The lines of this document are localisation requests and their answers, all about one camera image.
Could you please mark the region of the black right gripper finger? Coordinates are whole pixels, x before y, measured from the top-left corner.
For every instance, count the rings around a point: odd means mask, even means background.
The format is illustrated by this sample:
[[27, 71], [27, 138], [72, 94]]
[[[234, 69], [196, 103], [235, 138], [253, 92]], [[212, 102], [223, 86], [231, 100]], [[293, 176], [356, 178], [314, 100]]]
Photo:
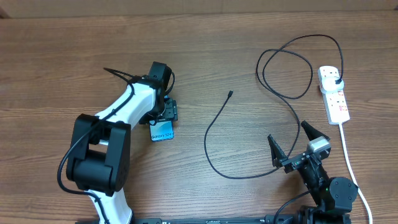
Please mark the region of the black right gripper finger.
[[280, 148], [280, 146], [276, 143], [271, 134], [268, 135], [267, 139], [271, 149], [272, 165], [274, 167], [282, 167], [282, 163], [287, 160], [287, 156]]
[[303, 127], [303, 129], [310, 141], [312, 141], [316, 138], [319, 138], [319, 137], [324, 137], [327, 141], [330, 140], [330, 138], [326, 134], [323, 134], [319, 130], [315, 129], [313, 126], [311, 126], [306, 121], [301, 122], [301, 127]]

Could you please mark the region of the blue Samsung Galaxy smartphone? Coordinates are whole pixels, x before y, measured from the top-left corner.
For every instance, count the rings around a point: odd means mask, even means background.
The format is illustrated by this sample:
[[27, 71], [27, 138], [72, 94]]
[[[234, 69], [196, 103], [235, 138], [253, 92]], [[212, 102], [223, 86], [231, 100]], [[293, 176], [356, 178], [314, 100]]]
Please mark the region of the blue Samsung Galaxy smartphone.
[[154, 142], [165, 141], [174, 138], [174, 129], [171, 121], [150, 121], [150, 137]]

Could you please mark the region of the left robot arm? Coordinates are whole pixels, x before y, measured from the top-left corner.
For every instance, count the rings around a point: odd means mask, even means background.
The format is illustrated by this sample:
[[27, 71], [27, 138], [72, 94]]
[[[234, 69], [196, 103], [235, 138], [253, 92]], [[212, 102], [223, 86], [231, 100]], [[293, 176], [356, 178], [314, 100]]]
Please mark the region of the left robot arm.
[[70, 194], [87, 195], [97, 223], [134, 223], [124, 185], [130, 170], [131, 134], [148, 125], [152, 141], [174, 138], [177, 103], [170, 97], [175, 74], [165, 63], [153, 62], [149, 73], [135, 76], [108, 72], [126, 82], [124, 93], [103, 111], [75, 120], [69, 150], [60, 161], [57, 182]]

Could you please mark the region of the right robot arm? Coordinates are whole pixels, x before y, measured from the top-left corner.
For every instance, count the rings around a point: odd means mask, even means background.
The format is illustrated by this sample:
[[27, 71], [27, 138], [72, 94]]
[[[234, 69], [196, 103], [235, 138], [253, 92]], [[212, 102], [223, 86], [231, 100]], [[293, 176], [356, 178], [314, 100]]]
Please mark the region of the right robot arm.
[[[349, 212], [358, 195], [358, 186], [346, 177], [329, 177], [322, 160], [331, 152], [330, 138], [306, 121], [302, 121], [309, 142], [303, 153], [288, 158], [274, 138], [267, 137], [271, 147], [272, 165], [285, 173], [298, 171], [307, 191], [284, 203], [274, 215], [264, 217], [266, 223], [351, 223]], [[281, 211], [297, 199], [310, 194], [315, 206], [301, 206], [295, 214]]]

